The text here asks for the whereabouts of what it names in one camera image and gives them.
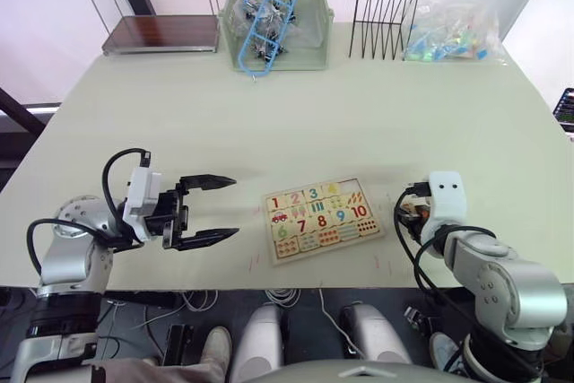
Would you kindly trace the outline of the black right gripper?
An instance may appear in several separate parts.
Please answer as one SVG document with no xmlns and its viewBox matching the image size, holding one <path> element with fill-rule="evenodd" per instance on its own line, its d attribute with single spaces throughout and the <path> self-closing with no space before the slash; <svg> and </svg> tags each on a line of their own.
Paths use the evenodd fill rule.
<svg viewBox="0 0 574 383">
<path fill-rule="evenodd" d="M 412 239 L 420 239 L 430 212 L 431 207 L 426 198 L 414 198 L 399 205 L 398 219 Z"/>
</svg>

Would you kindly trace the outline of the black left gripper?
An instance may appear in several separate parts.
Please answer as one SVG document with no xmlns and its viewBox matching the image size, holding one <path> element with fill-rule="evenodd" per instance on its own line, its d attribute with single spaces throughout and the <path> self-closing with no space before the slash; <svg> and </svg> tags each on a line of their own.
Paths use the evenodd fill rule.
<svg viewBox="0 0 574 383">
<path fill-rule="evenodd" d="M 197 231 L 192 237 L 182 237 L 187 229 L 188 207 L 184 205 L 184 197 L 188 190 L 214 190 L 233 186 L 237 181 L 233 178 L 214 174 L 184 176 L 174 188 L 159 194 L 157 205 L 151 215 L 145 216 L 145 226 L 152 236 L 162 236 L 162 246 L 165 249 L 188 251 L 198 248 L 208 248 L 239 232 L 239 228 L 221 228 Z"/>
</svg>

